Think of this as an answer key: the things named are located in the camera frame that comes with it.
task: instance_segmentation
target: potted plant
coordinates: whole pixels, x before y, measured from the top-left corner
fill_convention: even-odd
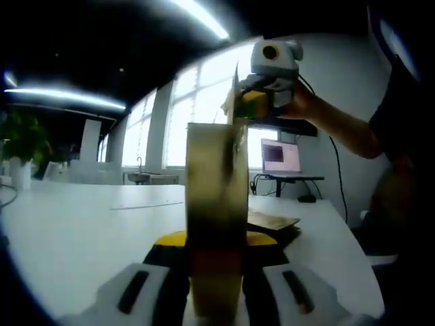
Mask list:
[[[50,151],[47,133],[30,113],[12,111],[0,128],[3,157],[10,161],[12,185],[30,189],[31,162],[38,165]]]

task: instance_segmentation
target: ceiling light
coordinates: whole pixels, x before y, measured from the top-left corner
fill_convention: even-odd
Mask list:
[[[205,11],[199,4],[193,0],[171,0],[185,9],[189,14],[196,17],[205,26],[211,29],[221,39],[229,38],[228,33],[220,26],[220,24],[208,12]]]
[[[12,87],[18,87],[18,84],[16,83],[16,79],[14,77],[14,75],[12,75],[11,73],[4,73],[4,78],[5,78],[5,83],[7,83],[8,85],[12,86]]]
[[[34,94],[41,96],[50,96],[56,98],[65,98],[73,101],[93,104],[93,105],[101,105],[105,107],[115,107],[117,109],[125,109],[125,105],[116,104],[112,102],[105,101],[101,98],[88,96],[88,95],[80,95],[70,92],[63,92],[61,90],[46,90],[41,88],[14,88],[10,90],[5,90],[7,93],[23,93],[23,94]]]

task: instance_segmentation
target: laptop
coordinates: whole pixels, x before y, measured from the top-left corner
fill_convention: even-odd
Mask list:
[[[263,173],[274,177],[303,177],[297,144],[261,140]]]

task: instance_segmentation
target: white table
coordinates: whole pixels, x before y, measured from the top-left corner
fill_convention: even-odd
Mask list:
[[[0,190],[5,202],[12,196]],[[98,288],[132,262],[141,263],[154,241],[185,228],[184,204],[110,210],[114,202],[184,201],[181,185],[78,185],[34,181],[4,208],[1,227],[22,278],[55,319],[91,306]],[[286,248],[290,261],[310,268],[337,290],[355,314],[378,317],[384,306],[375,275],[359,244],[327,200],[301,204],[252,196],[263,213],[301,219],[302,234]]]

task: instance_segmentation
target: sink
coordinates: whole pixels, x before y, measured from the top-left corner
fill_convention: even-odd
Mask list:
[[[148,173],[129,173],[127,178],[137,185],[146,185],[150,183],[150,175]]]

